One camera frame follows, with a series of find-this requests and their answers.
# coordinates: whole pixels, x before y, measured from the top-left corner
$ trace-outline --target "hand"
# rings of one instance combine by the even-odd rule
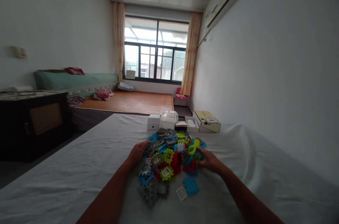
[[[204,155],[204,160],[198,163],[198,166],[205,167],[213,173],[219,173],[223,166],[225,166],[218,158],[211,152],[204,148],[197,147]]]
[[[150,141],[145,140],[143,142],[137,143],[130,152],[130,155],[127,157],[128,162],[130,162],[133,166],[142,158],[144,151]]]

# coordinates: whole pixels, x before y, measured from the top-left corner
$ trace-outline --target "bed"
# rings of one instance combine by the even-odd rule
[[[40,90],[58,90],[68,92],[69,98],[86,98],[80,106],[72,108],[76,130],[87,131],[114,113],[150,115],[174,110],[171,94],[114,91],[118,76],[113,73],[70,75],[64,70],[38,70],[34,78]],[[93,94],[104,89],[112,90],[114,95],[107,101],[95,100]]]
[[[113,114],[0,190],[0,223],[75,223],[135,143],[151,135],[147,117]],[[338,188],[254,132],[222,124],[218,134],[194,134],[286,223],[337,223]],[[199,194],[180,201],[170,185],[167,200],[151,210],[130,177],[120,223],[243,223],[223,181],[199,170]]]
[[[114,92],[107,101],[93,97],[73,109],[73,123],[77,130],[87,131],[114,113],[134,115],[162,114],[174,110],[173,96],[164,93]]]

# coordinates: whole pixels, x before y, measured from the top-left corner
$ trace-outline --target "patterned tablecloth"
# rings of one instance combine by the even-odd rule
[[[57,91],[57,90],[32,90],[32,91],[15,92],[15,93],[1,93],[0,101],[17,101],[17,100],[33,99],[33,98],[60,94],[60,93],[63,93],[63,92]]]

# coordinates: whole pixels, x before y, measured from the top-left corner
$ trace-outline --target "person's left hand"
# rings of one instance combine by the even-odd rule
[[[137,143],[131,150],[130,155],[127,160],[134,166],[139,160],[141,160],[142,155],[150,141],[145,140],[143,142]]]

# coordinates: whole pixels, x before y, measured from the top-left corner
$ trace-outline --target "small clock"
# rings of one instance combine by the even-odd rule
[[[135,79],[135,71],[126,70],[126,79]]]

